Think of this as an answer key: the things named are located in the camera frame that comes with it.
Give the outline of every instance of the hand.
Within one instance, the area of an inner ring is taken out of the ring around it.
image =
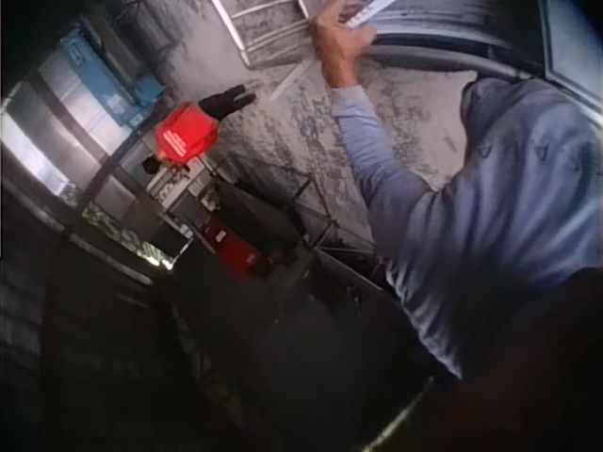
[[[365,4],[332,0],[311,23],[312,37],[322,61],[327,83],[332,88],[358,85],[355,62],[375,38],[373,25],[353,29],[344,23]]]

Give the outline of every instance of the pipe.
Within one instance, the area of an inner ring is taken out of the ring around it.
[[[231,19],[232,20],[238,19],[240,17],[246,16],[248,14],[252,14],[252,13],[257,12],[257,11],[261,11],[263,9],[277,7],[279,5],[284,5],[285,3],[293,3],[293,2],[296,2],[296,1],[298,1],[298,0],[274,0],[272,2],[265,3],[264,5],[257,5],[256,7],[251,7],[251,8],[243,9],[242,11],[239,11],[237,14],[233,14],[231,16]]]

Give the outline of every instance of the metal bar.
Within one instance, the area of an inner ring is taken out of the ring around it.
[[[376,283],[374,283],[373,281],[371,281],[369,278],[367,278],[366,276],[358,273],[356,270],[354,270],[352,267],[347,266],[346,264],[344,264],[343,262],[341,262],[339,259],[337,259],[336,257],[333,257],[331,254],[321,250],[320,248],[317,248],[314,250],[314,252],[316,254],[318,254],[319,256],[322,256],[323,258],[325,258],[328,261],[331,261],[343,268],[345,268],[349,273],[351,273],[354,277],[358,278],[360,281],[362,281],[363,283],[369,285],[370,287],[372,287],[373,289],[379,291],[379,292],[383,292],[385,293],[385,291]]]
[[[320,201],[320,205],[322,205],[325,215],[330,218],[331,212],[329,212],[329,207],[327,207],[327,200],[324,199],[324,195],[322,194],[322,191],[320,190],[320,187],[318,186],[317,179],[316,179],[316,177],[314,177],[314,175],[312,176],[312,181],[314,182],[314,187],[317,190],[318,200]]]
[[[265,35],[260,36],[259,38],[255,38],[254,40],[250,40],[247,42],[246,52],[253,52],[257,49],[260,49],[271,42],[275,42],[285,36],[289,36],[297,31],[302,30],[303,28],[308,26],[307,19],[301,19],[300,21],[294,22],[293,24],[282,26],[277,30],[270,31]]]
[[[373,45],[368,50],[368,54],[371,57],[387,58],[385,63],[390,58],[400,58],[401,61],[408,62],[411,65],[415,62],[420,62],[424,67],[426,67],[427,64],[438,65],[438,67],[449,65],[451,71],[473,70],[484,75],[490,75],[509,81],[528,80],[533,77],[531,73],[526,73],[504,63],[499,63],[482,56],[453,52],[450,50],[414,47],[409,45]]]
[[[235,45],[238,50],[240,52],[245,52],[246,49],[245,44],[243,43],[243,39],[238,34],[238,31],[236,31],[235,24],[233,24],[233,21],[231,21],[230,16],[228,15],[228,12],[226,12],[226,9],[224,9],[224,6],[222,5],[221,1],[211,0],[211,3],[214,5],[214,8],[218,11],[220,18],[228,29],[228,32],[230,33],[230,36],[235,42]]]
[[[282,57],[285,54],[288,54],[289,52],[291,52],[292,50],[295,50],[299,47],[303,47],[304,45],[309,45],[312,43],[312,39],[311,38],[305,38],[303,40],[300,40],[294,44],[288,45],[287,47],[279,50],[278,52],[273,52],[270,54],[270,58],[262,61],[259,64],[253,64],[253,68],[255,70],[260,70],[260,69],[266,69],[266,68],[270,68],[273,67],[274,65],[274,61],[276,61],[279,57]]]
[[[303,14],[303,17],[309,20],[310,13],[308,12],[308,7],[305,5],[305,3],[303,3],[303,0],[298,0],[298,6],[301,9],[301,14]]]
[[[327,227],[322,230],[322,232],[318,235],[317,239],[310,246],[310,250],[316,250],[320,246],[320,244],[324,241],[324,239],[327,236],[327,234],[329,233],[329,231],[331,231],[331,228],[333,227],[333,225],[334,225],[334,222],[329,221],[329,224],[327,224]]]
[[[303,191],[310,185],[312,184],[312,179],[308,177],[308,179],[301,185],[301,187],[298,189],[298,191],[295,192],[295,194],[291,197],[291,201],[290,202],[295,202],[297,201],[300,196],[302,195]]]
[[[353,252],[356,254],[375,254],[375,250],[358,250],[354,248],[334,248],[334,247],[320,247],[323,251],[335,251],[335,252]]]
[[[293,3],[293,2],[296,2],[296,1],[297,0],[274,0],[272,2],[265,3],[264,5],[257,5],[255,7],[243,9],[242,11],[239,11],[237,14],[233,14],[232,16],[230,16],[230,18],[232,20],[238,19],[240,17],[246,16],[248,14],[252,14],[252,13],[257,12],[257,11],[261,11],[263,9],[277,7],[279,5],[284,5],[285,3]]]

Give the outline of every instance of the long sleeve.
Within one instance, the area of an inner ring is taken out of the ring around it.
[[[393,142],[360,86],[334,89],[333,113],[354,179],[369,210],[378,251],[394,258],[400,226],[429,186],[396,160]]]
[[[433,192],[392,153],[360,87],[334,115],[377,252],[426,348],[464,374],[525,309],[603,265],[601,148],[551,86],[484,79],[464,92],[465,167]]]

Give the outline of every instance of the floor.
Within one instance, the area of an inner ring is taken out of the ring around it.
[[[222,3],[233,13],[265,2]],[[209,0],[147,0],[146,8],[153,10],[175,41],[157,68],[175,102],[202,99],[238,83],[256,87],[257,103],[222,124],[211,158],[219,161],[237,153],[313,173],[331,216],[342,227],[370,239],[366,208],[331,117],[329,91],[319,65],[271,101],[269,95],[293,66],[248,70]],[[137,20],[155,48],[166,42],[166,33],[159,31],[144,8]],[[286,14],[264,15],[257,24],[270,28],[293,20]],[[396,143],[400,163],[433,188],[441,187],[462,165],[465,137],[459,103],[463,86],[474,78],[474,73],[424,73],[363,63],[361,81]],[[277,185],[282,193],[297,190],[298,181],[282,172],[266,167],[251,172],[256,180]],[[319,210],[316,195],[308,194],[302,203]]]

